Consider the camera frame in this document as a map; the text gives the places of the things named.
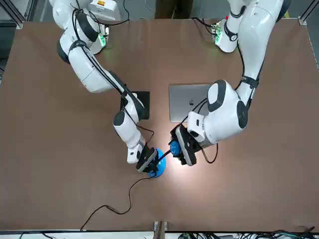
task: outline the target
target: gray floor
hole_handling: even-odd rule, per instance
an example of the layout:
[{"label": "gray floor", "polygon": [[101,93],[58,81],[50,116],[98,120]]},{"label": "gray floor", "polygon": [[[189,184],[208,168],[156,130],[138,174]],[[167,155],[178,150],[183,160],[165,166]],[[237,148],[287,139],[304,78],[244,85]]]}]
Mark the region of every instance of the gray floor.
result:
[{"label": "gray floor", "polygon": [[[123,19],[127,18],[127,13],[123,8],[124,0],[116,0],[119,5],[120,14]],[[156,0],[125,0],[125,5],[130,12],[131,20],[140,18],[153,19]],[[312,0],[292,0],[289,8],[290,17],[300,16],[311,3]],[[36,0],[31,19],[34,21],[53,22],[52,7],[48,0]],[[200,18],[222,18],[229,12],[228,2],[226,0],[194,0],[192,16]],[[313,11],[307,19],[307,28],[313,45],[314,54],[319,57],[319,6]],[[5,68],[6,58],[9,55],[15,28],[0,27],[0,67]]]}]

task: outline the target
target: blue ball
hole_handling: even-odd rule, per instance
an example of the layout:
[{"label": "blue ball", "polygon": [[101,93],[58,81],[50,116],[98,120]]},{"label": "blue ball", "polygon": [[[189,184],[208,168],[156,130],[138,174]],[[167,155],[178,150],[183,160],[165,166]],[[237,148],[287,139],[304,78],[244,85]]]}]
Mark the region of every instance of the blue ball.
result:
[{"label": "blue ball", "polygon": [[177,141],[173,141],[171,144],[170,144],[170,151],[172,153],[173,156],[178,156],[181,149],[180,149],[180,145]]}]

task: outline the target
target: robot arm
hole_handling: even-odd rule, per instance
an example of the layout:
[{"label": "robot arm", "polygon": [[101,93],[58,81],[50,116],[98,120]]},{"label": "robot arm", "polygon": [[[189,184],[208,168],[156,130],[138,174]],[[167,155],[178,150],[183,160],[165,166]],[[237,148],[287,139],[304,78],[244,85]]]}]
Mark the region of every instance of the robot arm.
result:
[{"label": "robot arm", "polygon": [[259,83],[267,43],[284,0],[228,0],[231,13],[217,30],[217,42],[223,51],[236,47],[242,58],[243,75],[233,89],[225,80],[216,81],[208,90],[208,115],[189,112],[187,132],[182,125],[175,129],[182,158],[188,165],[196,163],[195,152],[240,133],[248,122],[248,109]]},{"label": "robot arm", "polygon": [[147,109],[115,73],[105,70],[100,65],[92,53],[92,46],[95,43],[100,44],[98,38],[101,26],[90,17],[86,9],[80,9],[89,2],[91,1],[51,0],[54,19],[65,29],[57,44],[58,54],[71,65],[89,92],[100,93],[114,88],[126,99],[127,104],[115,116],[113,126],[128,147],[128,163],[137,163],[139,172],[149,172],[149,164],[158,154],[155,149],[147,146],[137,129],[137,123],[148,115]]}]

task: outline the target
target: metal frame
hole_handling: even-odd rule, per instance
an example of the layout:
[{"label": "metal frame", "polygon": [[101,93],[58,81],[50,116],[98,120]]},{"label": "metal frame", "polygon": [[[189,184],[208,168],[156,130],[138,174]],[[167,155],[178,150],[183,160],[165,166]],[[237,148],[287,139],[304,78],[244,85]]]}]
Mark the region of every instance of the metal frame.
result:
[{"label": "metal frame", "polygon": [[26,19],[20,13],[20,11],[14,6],[14,4],[10,0],[0,0],[0,5],[11,17],[11,19],[16,23],[17,28],[21,29],[23,27],[23,22]]},{"label": "metal frame", "polygon": [[298,17],[300,26],[307,25],[306,19],[309,17],[309,15],[315,9],[315,7],[318,5],[318,3],[319,3],[319,0],[313,0],[312,3],[306,9],[306,11],[301,16]]},{"label": "metal frame", "polygon": [[0,6],[11,18],[11,20],[0,20],[0,25],[8,27],[16,26],[17,29],[22,29],[23,22],[29,20],[33,4],[34,0],[29,0],[26,11],[22,14],[11,0],[0,0]]}]

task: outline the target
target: green light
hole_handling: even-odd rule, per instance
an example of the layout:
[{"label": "green light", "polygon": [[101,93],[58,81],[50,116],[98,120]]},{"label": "green light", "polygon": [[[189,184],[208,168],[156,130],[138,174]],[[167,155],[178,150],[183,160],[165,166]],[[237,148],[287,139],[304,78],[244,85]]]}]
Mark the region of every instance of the green light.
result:
[{"label": "green light", "polygon": [[105,46],[106,46],[106,40],[105,40],[105,37],[104,37],[104,36],[100,36],[100,35],[99,35],[99,39],[100,39],[101,46],[102,46],[102,47],[105,47]]}]

